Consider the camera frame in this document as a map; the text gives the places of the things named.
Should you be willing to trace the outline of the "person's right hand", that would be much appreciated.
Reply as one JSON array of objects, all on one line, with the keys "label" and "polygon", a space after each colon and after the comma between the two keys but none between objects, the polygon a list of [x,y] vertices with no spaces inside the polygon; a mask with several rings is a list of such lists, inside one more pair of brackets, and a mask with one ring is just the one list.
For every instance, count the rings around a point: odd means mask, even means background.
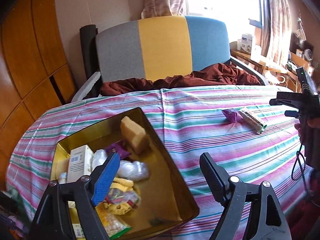
[{"label": "person's right hand", "polygon": [[319,129],[320,128],[320,118],[308,119],[304,124],[296,123],[295,129],[298,131],[300,142],[305,144],[305,135],[304,132],[308,128]]}]

